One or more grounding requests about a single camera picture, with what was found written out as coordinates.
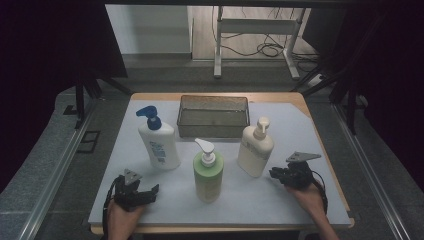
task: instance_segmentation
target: white metal table frame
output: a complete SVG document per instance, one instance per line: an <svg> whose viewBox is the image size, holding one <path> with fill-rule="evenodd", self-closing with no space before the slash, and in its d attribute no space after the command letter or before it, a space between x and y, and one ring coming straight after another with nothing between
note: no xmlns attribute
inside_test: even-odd
<svg viewBox="0 0 424 240"><path fill-rule="evenodd" d="M275 19L231 19L222 18L223 6L218 7L217 18L217 38L215 47L214 77L221 78L222 55L221 55L221 34L222 33L246 33L246 34L279 34L291 35L287 48L283 50L284 59L294 80L299 79L299 72L292 59L292 52L296 38L302 26L305 8L302 8L296 20L275 20Z"/></svg>

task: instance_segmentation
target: bottle cap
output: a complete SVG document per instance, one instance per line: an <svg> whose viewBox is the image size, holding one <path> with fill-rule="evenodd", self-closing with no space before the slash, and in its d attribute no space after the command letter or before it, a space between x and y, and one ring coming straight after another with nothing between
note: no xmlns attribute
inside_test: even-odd
<svg viewBox="0 0 424 240"><path fill-rule="evenodd" d="M260 117L258 119L257 126L253 134L259 139L264 139L266 137L266 130L269 127L269 119L267 117Z"/></svg>
<svg viewBox="0 0 424 240"><path fill-rule="evenodd" d="M213 150L215 149L215 146L213 143L196 138L194 139L197 144L199 144L200 148L203 150L202 154L202 164L205 167L212 167L215 164L215 153L213 153Z"/></svg>
<svg viewBox="0 0 424 240"><path fill-rule="evenodd" d="M136 112L136 115L138 117L146 116L148 118L147 127L149 127L150 130L158 130L162 127L162 122L157 116L158 112L155 106L147 106L142 108Z"/></svg>

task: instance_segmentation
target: white wall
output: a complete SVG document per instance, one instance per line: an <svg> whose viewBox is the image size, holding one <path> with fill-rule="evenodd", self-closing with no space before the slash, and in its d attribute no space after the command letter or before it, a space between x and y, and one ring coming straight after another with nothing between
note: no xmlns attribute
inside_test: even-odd
<svg viewBox="0 0 424 240"><path fill-rule="evenodd" d="M190 53L187 6L106 5L122 54Z"/></svg>

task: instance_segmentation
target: soap dispenser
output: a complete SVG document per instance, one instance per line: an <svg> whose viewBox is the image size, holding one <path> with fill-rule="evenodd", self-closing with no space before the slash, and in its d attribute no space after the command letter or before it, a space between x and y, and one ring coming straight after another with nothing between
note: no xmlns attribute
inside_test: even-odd
<svg viewBox="0 0 424 240"><path fill-rule="evenodd" d="M243 130L237 163L252 177L260 177L271 156L274 141L267 135L269 119L261 117L257 126Z"/></svg>
<svg viewBox="0 0 424 240"><path fill-rule="evenodd" d="M169 124L162 122L157 116L155 106L147 106L136 112L137 116L146 116L147 123L138 128L150 163L159 169L170 170L177 168L181 161L175 144L175 130Z"/></svg>
<svg viewBox="0 0 424 240"><path fill-rule="evenodd" d="M196 193L200 200L210 203L221 193L224 159L220 153L214 151L213 143L199 138L194 141L202 148L193 160Z"/></svg>

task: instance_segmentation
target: bottle label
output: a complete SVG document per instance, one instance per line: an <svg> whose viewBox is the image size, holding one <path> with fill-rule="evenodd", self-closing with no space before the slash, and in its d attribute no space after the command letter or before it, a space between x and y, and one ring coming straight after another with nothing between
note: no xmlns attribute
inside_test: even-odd
<svg viewBox="0 0 424 240"><path fill-rule="evenodd" d="M165 150L163 149L163 144L157 143L157 142L149 142L150 147L152 148L153 155L157 157L158 162L161 164L165 164Z"/></svg>
<svg viewBox="0 0 424 240"><path fill-rule="evenodd" d="M257 158L267 161L269 159L269 157L271 156L271 153L263 153L258 151L258 149L255 148L255 146L253 146L252 144L250 144L248 141L242 139L241 144L247 149L249 150L249 152L251 152L254 156L256 156Z"/></svg>

